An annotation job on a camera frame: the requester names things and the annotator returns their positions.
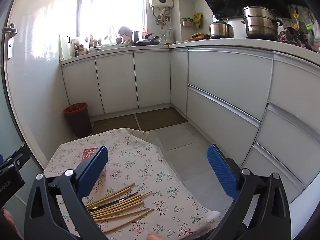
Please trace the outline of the person's left hand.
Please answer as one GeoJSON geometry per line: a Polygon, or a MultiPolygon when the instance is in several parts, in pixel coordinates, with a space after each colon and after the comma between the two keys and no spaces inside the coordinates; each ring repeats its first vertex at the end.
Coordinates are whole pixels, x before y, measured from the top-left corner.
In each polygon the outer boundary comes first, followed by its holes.
{"type": "Polygon", "coordinates": [[[21,239],[12,214],[5,209],[1,209],[1,239],[21,239]]]}

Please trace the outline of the person's right hand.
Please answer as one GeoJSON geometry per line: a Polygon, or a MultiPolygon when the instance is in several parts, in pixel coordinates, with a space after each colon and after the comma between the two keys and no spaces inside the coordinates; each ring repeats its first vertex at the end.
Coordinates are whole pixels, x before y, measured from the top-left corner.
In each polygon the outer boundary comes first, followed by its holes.
{"type": "Polygon", "coordinates": [[[155,233],[149,233],[146,237],[146,240],[168,240],[168,239],[155,233]]]}

